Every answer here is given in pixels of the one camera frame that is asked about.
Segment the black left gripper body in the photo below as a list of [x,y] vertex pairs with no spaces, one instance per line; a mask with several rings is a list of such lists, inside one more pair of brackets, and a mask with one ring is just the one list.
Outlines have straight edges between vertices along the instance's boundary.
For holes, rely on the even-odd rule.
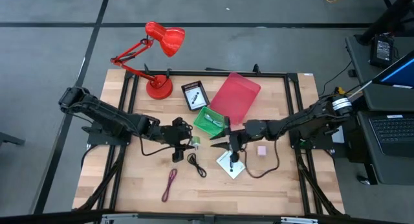
[[177,117],[172,121],[170,126],[162,126],[161,134],[166,144],[174,148],[172,154],[173,162],[180,162],[184,159],[184,151],[181,149],[182,145],[190,145],[192,139],[188,137],[188,128],[193,127],[189,125],[183,118]]

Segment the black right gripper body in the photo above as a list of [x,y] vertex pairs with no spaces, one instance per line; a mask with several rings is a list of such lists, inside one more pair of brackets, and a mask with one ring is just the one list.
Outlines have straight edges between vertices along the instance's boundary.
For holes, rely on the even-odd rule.
[[247,134],[245,130],[232,131],[230,127],[230,118],[224,117],[224,136],[228,137],[225,142],[225,150],[230,151],[230,162],[239,161],[239,152],[244,151],[243,145],[247,143]]

